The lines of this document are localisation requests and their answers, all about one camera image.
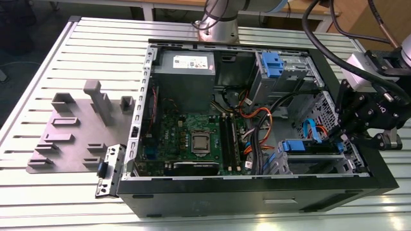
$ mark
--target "table leg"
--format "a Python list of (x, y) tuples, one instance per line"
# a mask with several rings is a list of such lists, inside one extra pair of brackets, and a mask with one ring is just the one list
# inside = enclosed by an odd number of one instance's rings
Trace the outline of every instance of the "table leg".
[(145, 21), (153, 21), (154, 19), (154, 5), (152, 3), (144, 3), (141, 2), (142, 7), (142, 13), (144, 13), (144, 20)]
[(323, 20), (320, 21), (319, 25), (316, 26), (315, 32), (327, 32), (331, 24), (332, 24), (331, 16), (324, 16)]

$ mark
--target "wooden table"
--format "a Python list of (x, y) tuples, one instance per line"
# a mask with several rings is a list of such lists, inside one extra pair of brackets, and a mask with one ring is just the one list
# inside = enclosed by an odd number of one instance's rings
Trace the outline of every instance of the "wooden table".
[[(72, 2), (72, 3), (88, 3), (98, 5), (116, 5), (116, 6), (129, 6), (140, 7), (144, 13), (144, 20), (153, 21), (154, 14), (153, 9), (172, 9), (172, 10), (188, 10), (188, 11), (202, 11), (205, 0), (58, 0), (58, 2)], [(288, 6), (285, 6), (281, 11), (275, 13), (265, 12), (252, 12), (240, 11), (240, 14), (260, 15), (260, 16), (273, 16), (273, 17), (289, 17), (289, 18), (303, 18), (303, 13), (309, 5), (308, 0), (293, 0), (289, 2), (291, 14), (287, 16)], [(320, 23), (315, 29), (316, 32), (327, 32), (332, 19), (329, 15), (329, 9), (323, 6), (315, 6), (312, 9), (308, 19), (319, 20)]]

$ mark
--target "ram slot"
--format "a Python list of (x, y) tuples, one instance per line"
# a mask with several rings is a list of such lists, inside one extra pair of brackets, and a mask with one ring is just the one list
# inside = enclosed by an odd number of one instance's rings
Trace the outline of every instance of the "ram slot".
[(223, 151), (223, 168), (228, 171), (231, 167), (231, 154), (229, 154), (229, 126), (227, 126), (225, 115), (220, 116), (220, 140), (221, 140), (221, 151)]
[(239, 161), (240, 161), (240, 156), (239, 156), (239, 138), (237, 138), (237, 124), (236, 124), (236, 119), (233, 114), (229, 114), (231, 117), (231, 130), (232, 130), (232, 144), (233, 144), (233, 156), (232, 156), (232, 169), (235, 171), (240, 171), (240, 166), (239, 166)]
[(225, 125), (227, 125), (227, 135), (228, 135), (229, 166), (231, 166), (231, 169), (235, 170), (237, 167), (237, 162), (236, 162), (236, 142), (237, 140), (235, 139), (236, 128), (235, 128), (233, 119), (231, 117), (227, 117)]

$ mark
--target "open computer tower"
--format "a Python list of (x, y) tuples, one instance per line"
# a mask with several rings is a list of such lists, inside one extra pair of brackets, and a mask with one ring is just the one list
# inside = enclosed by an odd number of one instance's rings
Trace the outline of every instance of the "open computer tower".
[[(336, 123), (339, 81), (313, 49), (149, 40), (126, 144), (108, 148), (96, 197), (141, 217), (327, 211), (397, 184), (377, 150), (320, 143)], [(244, 118), (289, 92), (264, 122), (252, 172)], [(321, 129), (307, 133), (304, 123)]]

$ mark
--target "power supply label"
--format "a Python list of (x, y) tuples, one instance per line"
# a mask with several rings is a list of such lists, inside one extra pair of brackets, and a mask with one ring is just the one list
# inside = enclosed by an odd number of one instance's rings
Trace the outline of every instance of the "power supply label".
[(173, 68), (208, 69), (205, 56), (176, 55), (172, 59)]

